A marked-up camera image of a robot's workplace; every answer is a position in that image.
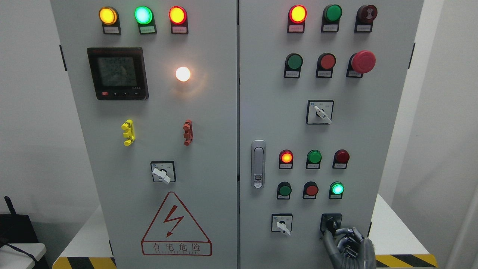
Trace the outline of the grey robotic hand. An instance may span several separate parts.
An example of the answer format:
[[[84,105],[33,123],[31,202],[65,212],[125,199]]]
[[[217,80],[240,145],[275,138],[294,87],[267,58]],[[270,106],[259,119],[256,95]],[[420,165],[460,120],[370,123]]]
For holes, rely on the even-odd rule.
[[[377,262],[372,241],[357,228],[341,228],[335,235],[343,235],[335,243],[330,231],[324,231],[324,246],[335,269],[376,269]]]

